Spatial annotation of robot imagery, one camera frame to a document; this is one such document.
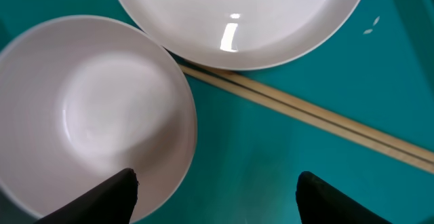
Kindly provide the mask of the large white round plate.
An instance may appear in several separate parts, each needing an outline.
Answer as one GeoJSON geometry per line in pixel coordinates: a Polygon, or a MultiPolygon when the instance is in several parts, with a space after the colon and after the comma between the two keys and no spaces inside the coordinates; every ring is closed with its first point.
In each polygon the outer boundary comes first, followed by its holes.
{"type": "Polygon", "coordinates": [[[327,41],[361,0],[118,0],[170,52],[218,69],[275,67],[327,41]]]}

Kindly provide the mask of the wooden chopstick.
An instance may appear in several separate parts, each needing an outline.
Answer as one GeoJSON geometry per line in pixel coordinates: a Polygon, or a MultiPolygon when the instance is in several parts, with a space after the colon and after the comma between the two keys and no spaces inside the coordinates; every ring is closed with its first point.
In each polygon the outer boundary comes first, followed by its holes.
{"type": "Polygon", "coordinates": [[[293,106],[286,105],[282,102],[269,98],[268,96],[257,93],[251,89],[245,88],[241,85],[238,85],[236,83],[233,83],[232,81],[221,78],[203,69],[198,70],[192,67],[186,67],[184,65],[181,65],[180,68],[185,74],[190,75],[195,79],[204,81],[217,88],[220,88],[222,90],[240,96],[244,99],[250,100],[254,103],[272,109],[276,112],[279,112],[281,114],[302,121],[311,126],[315,126],[316,128],[325,130],[331,134],[347,139],[348,141],[357,143],[358,145],[364,146],[368,149],[389,156],[395,160],[401,161],[415,168],[419,168],[426,172],[433,173],[433,162],[429,162],[427,160],[421,159],[418,156],[410,155],[409,153],[406,153],[399,149],[394,149],[382,143],[378,143],[377,141],[368,139],[362,136],[361,134],[351,132],[343,128],[342,126],[337,126],[336,124],[329,123],[325,120],[322,120],[319,117],[305,113],[300,109],[297,109],[293,106]]]}
{"type": "Polygon", "coordinates": [[[341,116],[332,111],[328,111],[327,109],[314,105],[291,94],[282,92],[281,90],[272,88],[271,86],[267,86],[263,83],[240,75],[236,72],[216,69],[200,64],[195,64],[195,67],[213,73],[214,75],[232,81],[233,83],[251,89],[262,95],[268,96],[269,98],[282,102],[286,105],[293,106],[305,113],[319,117],[329,123],[336,124],[337,126],[342,126],[343,128],[351,132],[361,134],[362,136],[377,141],[378,143],[382,143],[394,149],[399,149],[413,156],[418,156],[421,159],[427,160],[429,162],[433,162],[432,151],[413,145],[399,138],[381,132],[377,129],[371,128],[357,121],[341,116]]]}

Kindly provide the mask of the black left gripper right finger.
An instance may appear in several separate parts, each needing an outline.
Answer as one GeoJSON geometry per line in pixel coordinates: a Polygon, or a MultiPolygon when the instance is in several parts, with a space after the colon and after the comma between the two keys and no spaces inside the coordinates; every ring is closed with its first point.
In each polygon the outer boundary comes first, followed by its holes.
{"type": "Polygon", "coordinates": [[[302,224],[388,223],[309,171],[298,177],[296,203],[302,224]]]}

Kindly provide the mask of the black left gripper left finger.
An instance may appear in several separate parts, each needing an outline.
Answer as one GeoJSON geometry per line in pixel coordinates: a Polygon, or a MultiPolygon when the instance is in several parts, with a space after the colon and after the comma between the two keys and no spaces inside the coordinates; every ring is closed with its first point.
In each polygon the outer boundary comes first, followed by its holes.
{"type": "Polygon", "coordinates": [[[136,173],[125,168],[37,223],[129,223],[138,186],[136,173]]]}

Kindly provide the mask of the white shallow bowl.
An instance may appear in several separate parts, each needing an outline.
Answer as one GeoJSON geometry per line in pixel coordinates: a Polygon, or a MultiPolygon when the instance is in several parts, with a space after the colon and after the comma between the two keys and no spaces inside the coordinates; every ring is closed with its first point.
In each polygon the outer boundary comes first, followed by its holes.
{"type": "Polygon", "coordinates": [[[197,145],[191,88],[147,34],[102,16],[48,20],[1,51],[1,190],[37,219],[124,168],[131,222],[163,206],[197,145]]]}

